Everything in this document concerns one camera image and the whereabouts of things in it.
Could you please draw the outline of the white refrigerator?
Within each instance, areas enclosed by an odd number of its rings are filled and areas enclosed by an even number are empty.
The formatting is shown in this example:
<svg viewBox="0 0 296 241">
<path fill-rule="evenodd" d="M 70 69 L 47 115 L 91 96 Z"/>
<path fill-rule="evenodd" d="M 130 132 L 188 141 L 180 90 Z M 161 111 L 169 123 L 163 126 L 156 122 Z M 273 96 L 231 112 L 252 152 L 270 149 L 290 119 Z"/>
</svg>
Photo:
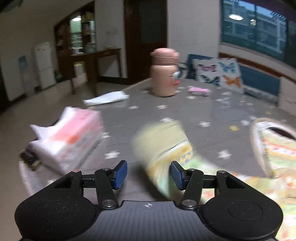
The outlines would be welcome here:
<svg viewBox="0 0 296 241">
<path fill-rule="evenodd" d="M 56 84 L 51 50 L 52 48 L 49 42 L 44 42 L 35 46 L 35 58 L 37 72 L 39 75 L 39 85 L 42 90 Z"/>
</svg>

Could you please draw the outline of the blue sofa bench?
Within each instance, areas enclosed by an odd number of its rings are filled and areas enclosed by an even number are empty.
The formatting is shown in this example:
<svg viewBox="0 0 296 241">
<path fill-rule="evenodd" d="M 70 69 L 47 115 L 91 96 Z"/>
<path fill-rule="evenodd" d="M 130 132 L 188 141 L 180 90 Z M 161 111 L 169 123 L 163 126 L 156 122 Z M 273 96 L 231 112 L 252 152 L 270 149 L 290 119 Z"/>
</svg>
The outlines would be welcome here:
<svg viewBox="0 0 296 241">
<path fill-rule="evenodd" d="M 196 71 L 193 66 L 193 60 L 210 60 L 211 57 L 189 54 L 185 65 L 188 68 L 188 73 L 186 78 L 195 79 Z M 241 72 L 241 78 L 244 84 L 245 93 L 264 99 L 274 104 L 278 104 L 278 97 L 280 94 L 280 78 L 274 77 L 269 73 L 263 73 L 260 70 L 245 66 L 243 64 L 238 64 Z"/>
</svg>

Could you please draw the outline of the pink hair scrunchie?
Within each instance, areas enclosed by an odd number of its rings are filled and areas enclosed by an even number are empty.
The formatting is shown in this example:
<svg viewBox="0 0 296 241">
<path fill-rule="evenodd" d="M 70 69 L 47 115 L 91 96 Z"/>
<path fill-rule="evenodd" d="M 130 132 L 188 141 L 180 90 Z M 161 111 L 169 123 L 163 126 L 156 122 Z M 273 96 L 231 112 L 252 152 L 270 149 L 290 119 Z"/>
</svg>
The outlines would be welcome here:
<svg viewBox="0 0 296 241">
<path fill-rule="evenodd" d="M 188 92 L 189 94 L 192 94 L 192 95 L 202 95 L 202 96 L 209 96 L 211 94 L 210 89 L 201 88 L 201 87 L 189 87 Z"/>
</svg>

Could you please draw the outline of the large dark window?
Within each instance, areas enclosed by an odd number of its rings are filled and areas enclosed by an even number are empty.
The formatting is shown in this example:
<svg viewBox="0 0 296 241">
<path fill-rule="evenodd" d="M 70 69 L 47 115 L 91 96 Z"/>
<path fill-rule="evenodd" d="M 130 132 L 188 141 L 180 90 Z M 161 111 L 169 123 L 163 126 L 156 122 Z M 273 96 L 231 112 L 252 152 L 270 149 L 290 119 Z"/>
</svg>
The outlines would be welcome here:
<svg viewBox="0 0 296 241">
<path fill-rule="evenodd" d="M 295 68 L 295 8 L 283 1 L 221 1 L 221 42 Z"/>
</svg>

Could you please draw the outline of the green patterned child shirt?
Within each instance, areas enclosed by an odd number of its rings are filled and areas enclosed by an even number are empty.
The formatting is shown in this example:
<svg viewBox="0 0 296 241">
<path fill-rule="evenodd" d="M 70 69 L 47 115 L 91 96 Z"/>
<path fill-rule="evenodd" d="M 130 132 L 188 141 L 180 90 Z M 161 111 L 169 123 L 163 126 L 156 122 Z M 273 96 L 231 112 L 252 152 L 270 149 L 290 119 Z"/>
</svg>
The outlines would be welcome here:
<svg viewBox="0 0 296 241">
<path fill-rule="evenodd" d="M 250 126 L 248 137 L 255 161 L 265 177 L 236 171 L 232 174 L 281 207 L 283 223 L 276 237 L 295 240 L 295 129 L 278 120 L 257 118 Z M 199 169 L 207 175 L 214 175 L 222 168 L 193 148 L 178 121 L 145 125 L 133 138 L 132 146 L 149 180 L 172 201 L 179 201 L 183 193 L 170 177 L 171 161 L 177 161 L 184 169 Z"/>
</svg>

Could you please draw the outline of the dark wooden cabinet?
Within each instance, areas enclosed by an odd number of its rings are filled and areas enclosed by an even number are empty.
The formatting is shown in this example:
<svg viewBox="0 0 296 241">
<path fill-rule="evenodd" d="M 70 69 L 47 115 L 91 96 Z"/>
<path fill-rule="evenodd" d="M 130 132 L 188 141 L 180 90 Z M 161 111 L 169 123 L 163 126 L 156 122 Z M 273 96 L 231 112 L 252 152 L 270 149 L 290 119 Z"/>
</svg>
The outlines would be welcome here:
<svg viewBox="0 0 296 241">
<path fill-rule="evenodd" d="M 55 48 L 58 69 L 55 75 L 58 82 L 69 80 L 74 67 L 68 61 L 72 54 L 85 52 L 85 45 L 93 43 L 95 1 L 71 12 L 54 26 Z"/>
</svg>

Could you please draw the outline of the butterfly print pillow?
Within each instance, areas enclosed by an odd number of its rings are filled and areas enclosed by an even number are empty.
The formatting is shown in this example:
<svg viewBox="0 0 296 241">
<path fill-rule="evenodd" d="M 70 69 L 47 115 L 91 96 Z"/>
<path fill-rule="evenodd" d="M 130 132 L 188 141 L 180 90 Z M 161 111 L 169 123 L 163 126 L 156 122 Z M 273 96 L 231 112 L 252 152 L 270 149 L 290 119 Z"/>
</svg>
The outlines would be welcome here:
<svg viewBox="0 0 296 241">
<path fill-rule="evenodd" d="M 193 59 L 192 64 L 197 81 L 244 93 L 240 67 L 235 58 Z"/>
</svg>

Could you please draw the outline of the beige cushion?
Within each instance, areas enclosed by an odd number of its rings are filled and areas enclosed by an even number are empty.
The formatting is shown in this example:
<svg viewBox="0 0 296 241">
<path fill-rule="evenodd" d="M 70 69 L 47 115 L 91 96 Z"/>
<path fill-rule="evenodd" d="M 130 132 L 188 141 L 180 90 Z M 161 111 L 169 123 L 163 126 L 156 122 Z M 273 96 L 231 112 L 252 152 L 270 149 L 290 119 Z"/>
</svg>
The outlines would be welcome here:
<svg viewBox="0 0 296 241">
<path fill-rule="evenodd" d="M 293 116 L 296 115 L 296 85 L 293 81 L 284 76 L 280 77 L 278 105 L 280 109 Z"/>
</svg>

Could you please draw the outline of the pink cartoon water bottle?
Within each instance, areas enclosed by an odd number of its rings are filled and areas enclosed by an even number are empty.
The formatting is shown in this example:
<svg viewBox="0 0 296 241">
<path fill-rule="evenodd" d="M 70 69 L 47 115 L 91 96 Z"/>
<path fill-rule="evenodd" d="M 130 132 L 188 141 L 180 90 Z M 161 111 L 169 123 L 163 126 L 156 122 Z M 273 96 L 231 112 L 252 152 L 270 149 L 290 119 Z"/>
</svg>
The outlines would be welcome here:
<svg viewBox="0 0 296 241">
<path fill-rule="evenodd" d="M 180 84 L 177 66 L 180 54 L 174 49 L 158 48 L 151 52 L 152 93 L 160 97 L 174 96 Z"/>
</svg>

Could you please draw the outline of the dark wooden door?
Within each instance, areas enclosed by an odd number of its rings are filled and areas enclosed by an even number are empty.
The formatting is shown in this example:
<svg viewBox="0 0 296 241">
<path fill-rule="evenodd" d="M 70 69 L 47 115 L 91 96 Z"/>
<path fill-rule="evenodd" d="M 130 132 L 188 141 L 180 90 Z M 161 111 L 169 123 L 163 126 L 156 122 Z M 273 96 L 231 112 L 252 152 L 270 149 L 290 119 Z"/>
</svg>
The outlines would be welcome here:
<svg viewBox="0 0 296 241">
<path fill-rule="evenodd" d="M 151 52 L 167 46 L 167 1 L 124 1 L 127 76 L 149 77 Z"/>
</svg>

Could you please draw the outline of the white paper sheet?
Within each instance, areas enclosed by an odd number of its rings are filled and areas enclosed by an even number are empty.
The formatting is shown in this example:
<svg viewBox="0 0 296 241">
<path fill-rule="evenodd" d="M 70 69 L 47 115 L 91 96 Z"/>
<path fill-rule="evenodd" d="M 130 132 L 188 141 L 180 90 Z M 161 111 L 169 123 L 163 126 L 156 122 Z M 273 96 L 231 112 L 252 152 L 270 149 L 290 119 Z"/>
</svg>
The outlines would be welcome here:
<svg viewBox="0 0 296 241">
<path fill-rule="evenodd" d="M 83 100 L 83 103 L 87 106 L 101 105 L 101 104 L 109 104 L 119 101 L 125 101 L 129 99 L 129 95 L 123 91 L 113 91 L 106 94 L 103 94 L 98 97 L 94 97 L 91 99 Z"/>
</svg>

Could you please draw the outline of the wooden side table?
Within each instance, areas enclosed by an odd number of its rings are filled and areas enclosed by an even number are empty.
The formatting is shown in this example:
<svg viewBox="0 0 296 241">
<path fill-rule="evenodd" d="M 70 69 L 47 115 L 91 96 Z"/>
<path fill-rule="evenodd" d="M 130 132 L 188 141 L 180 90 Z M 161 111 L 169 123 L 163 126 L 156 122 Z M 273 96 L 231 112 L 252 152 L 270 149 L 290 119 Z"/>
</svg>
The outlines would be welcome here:
<svg viewBox="0 0 296 241">
<path fill-rule="evenodd" d="M 66 76 L 69 77 L 72 94 L 73 95 L 76 94 L 76 89 L 74 87 L 74 82 L 73 82 L 73 79 L 75 78 L 74 63 L 84 62 L 90 90 L 92 91 L 93 95 L 96 96 L 97 95 L 96 84 L 97 84 L 97 81 L 102 78 L 99 71 L 99 60 L 102 58 L 111 57 L 111 56 L 114 56 L 117 61 L 118 75 L 119 75 L 118 78 L 120 79 L 120 81 L 116 81 L 115 83 L 120 83 L 123 77 L 122 66 L 121 66 L 121 48 L 100 50 L 100 51 L 95 51 L 93 53 L 72 54 L 72 55 L 68 54 L 66 56 L 61 57 L 61 61 L 59 61 L 59 63 L 62 63 L 65 65 Z"/>
</svg>

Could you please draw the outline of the pink tissue pack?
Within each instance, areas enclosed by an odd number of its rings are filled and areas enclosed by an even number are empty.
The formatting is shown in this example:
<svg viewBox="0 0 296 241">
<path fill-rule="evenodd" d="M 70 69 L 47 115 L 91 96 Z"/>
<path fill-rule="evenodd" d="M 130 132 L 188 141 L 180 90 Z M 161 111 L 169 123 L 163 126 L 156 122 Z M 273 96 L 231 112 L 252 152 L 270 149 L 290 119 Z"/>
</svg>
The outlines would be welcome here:
<svg viewBox="0 0 296 241">
<path fill-rule="evenodd" d="M 104 133 L 100 111 L 70 106 L 64 108 L 54 125 L 30 127 L 37 136 L 31 142 L 35 155 L 62 175 L 79 168 Z"/>
</svg>

